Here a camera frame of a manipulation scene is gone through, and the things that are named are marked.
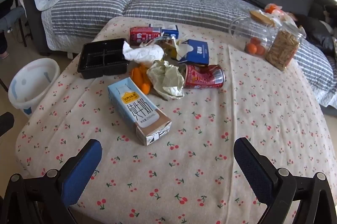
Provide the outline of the white plastic trash bin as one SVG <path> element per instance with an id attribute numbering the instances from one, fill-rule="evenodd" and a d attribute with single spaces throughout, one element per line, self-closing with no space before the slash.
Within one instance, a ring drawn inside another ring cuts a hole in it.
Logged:
<path id="1" fill-rule="evenodd" d="M 59 65 L 53 59 L 30 62 L 17 72 L 9 85 L 10 103 L 30 118 L 59 75 Z"/>

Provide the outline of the light blue milk carton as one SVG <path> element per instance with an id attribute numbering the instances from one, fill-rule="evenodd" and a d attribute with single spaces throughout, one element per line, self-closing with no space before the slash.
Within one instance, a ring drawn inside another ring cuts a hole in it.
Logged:
<path id="1" fill-rule="evenodd" d="M 125 78 L 108 86 L 108 97 L 123 121 L 145 146 L 169 132 L 171 119 L 132 81 Z"/>

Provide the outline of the white tissue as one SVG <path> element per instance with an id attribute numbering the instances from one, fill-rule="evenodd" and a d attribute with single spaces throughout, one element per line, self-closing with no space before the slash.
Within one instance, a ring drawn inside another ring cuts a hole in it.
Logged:
<path id="1" fill-rule="evenodd" d="M 149 68 L 155 61 L 161 61 L 164 56 L 163 49 L 158 45 L 131 48 L 127 43 L 123 43 L 122 53 L 127 61 L 135 62 Z"/>

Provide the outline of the crushed red soda can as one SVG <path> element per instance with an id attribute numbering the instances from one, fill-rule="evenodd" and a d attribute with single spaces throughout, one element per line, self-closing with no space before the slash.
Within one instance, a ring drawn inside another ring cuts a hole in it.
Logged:
<path id="1" fill-rule="evenodd" d="M 182 75 L 184 88 L 188 89 L 221 88 L 226 80 L 219 65 L 184 65 Z"/>

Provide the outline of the blue biscuit box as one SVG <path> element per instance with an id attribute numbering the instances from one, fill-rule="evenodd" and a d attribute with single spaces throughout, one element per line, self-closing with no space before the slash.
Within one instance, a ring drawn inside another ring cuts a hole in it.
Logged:
<path id="1" fill-rule="evenodd" d="M 209 47 L 207 42 L 188 39 L 180 43 L 176 51 L 178 63 L 209 65 Z"/>

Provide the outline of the orange tangerine front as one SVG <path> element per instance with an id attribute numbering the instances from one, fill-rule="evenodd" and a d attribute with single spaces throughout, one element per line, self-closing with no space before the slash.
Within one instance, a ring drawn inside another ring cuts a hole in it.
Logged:
<path id="1" fill-rule="evenodd" d="M 247 43 L 245 46 L 245 52 L 248 54 L 255 55 L 257 53 L 257 45 L 253 43 Z"/>

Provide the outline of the orange peel pieces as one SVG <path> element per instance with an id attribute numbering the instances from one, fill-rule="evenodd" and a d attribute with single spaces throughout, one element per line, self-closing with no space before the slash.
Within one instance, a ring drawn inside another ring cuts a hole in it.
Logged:
<path id="1" fill-rule="evenodd" d="M 139 65 L 131 71 L 132 81 L 145 95 L 148 95 L 152 88 L 152 82 L 147 76 L 147 70 L 148 68 L 144 65 Z"/>

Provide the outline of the black plastic food tray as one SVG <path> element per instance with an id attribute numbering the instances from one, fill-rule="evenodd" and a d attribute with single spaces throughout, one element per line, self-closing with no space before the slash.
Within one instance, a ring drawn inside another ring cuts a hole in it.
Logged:
<path id="1" fill-rule="evenodd" d="M 78 73 L 84 79 L 122 75 L 130 63 L 124 58 L 124 38 L 85 43 L 80 53 Z"/>

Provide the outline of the pale green paper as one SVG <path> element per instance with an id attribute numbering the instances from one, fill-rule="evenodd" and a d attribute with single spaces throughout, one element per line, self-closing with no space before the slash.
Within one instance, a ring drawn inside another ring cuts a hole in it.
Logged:
<path id="1" fill-rule="evenodd" d="M 147 70 L 147 76 L 154 90 L 164 100 L 181 99 L 184 97 L 184 77 L 179 67 L 170 65 L 168 61 L 155 61 Z"/>

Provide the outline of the grey striped quilt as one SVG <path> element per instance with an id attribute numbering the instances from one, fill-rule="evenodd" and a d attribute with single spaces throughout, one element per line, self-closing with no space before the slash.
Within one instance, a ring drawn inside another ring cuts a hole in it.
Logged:
<path id="1" fill-rule="evenodd" d="M 115 17 L 136 17 L 226 32 L 262 0 L 20 0 L 40 54 L 78 53 Z M 308 14 L 332 0 L 267 0 L 292 13 Z"/>

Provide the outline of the red milk drink can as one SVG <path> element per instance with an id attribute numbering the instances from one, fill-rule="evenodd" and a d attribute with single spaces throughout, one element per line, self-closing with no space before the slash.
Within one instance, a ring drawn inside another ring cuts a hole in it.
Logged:
<path id="1" fill-rule="evenodd" d="M 129 43 L 132 46 L 139 46 L 142 42 L 146 43 L 152 39 L 160 37 L 161 28 L 154 27 L 133 27 L 130 28 Z"/>

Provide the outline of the orange tangerine back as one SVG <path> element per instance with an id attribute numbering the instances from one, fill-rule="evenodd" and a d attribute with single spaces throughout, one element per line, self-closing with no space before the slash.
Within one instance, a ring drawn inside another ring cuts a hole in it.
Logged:
<path id="1" fill-rule="evenodd" d="M 252 43 L 254 45 L 260 45 L 261 44 L 261 40 L 258 39 L 257 37 L 251 37 L 250 38 L 250 43 Z"/>

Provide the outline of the orange tangerine right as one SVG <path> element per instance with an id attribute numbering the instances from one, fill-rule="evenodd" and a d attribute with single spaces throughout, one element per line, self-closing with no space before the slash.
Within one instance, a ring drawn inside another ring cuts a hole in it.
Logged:
<path id="1" fill-rule="evenodd" d="M 266 53 L 266 48 L 265 48 L 264 46 L 262 46 L 262 45 L 256 45 L 256 48 L 257 48 L 257 50 L 256 50 L 256 55 L 258 55 L 258 56 L 263 56 L 263 55 L 265 55 L 265 53 Z"/>

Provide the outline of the orange snack bag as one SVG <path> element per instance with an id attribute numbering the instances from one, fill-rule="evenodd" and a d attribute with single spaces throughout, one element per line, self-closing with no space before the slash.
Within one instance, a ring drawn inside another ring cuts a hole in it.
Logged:
<path id="1" fill-rule="evenodd" d="M 268 18 L 278 18 L 280 20 L 285 20 L 286 13 L 282 10 L 281 6 L 276 4 L 267 4 L 264 8 L 264 12 Z"/>

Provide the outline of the clear glass teapot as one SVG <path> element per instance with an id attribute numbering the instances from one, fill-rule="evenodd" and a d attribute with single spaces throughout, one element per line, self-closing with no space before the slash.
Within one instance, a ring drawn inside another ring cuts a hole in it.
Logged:
<path id="1" fill-rule="evenodd" d="M 266 48 L 266 53 L 273 44 L 277 35 L 277 24 L 261 10 L 251 10 L 246 16 L 239 16 L 233 19 L 229 24 L 229 33 L 234 39 L 243 42 L 244 51 L 247 43 L 250 43 L 251 37 L 257 37 L 261 40 L 261 45 Z"/>

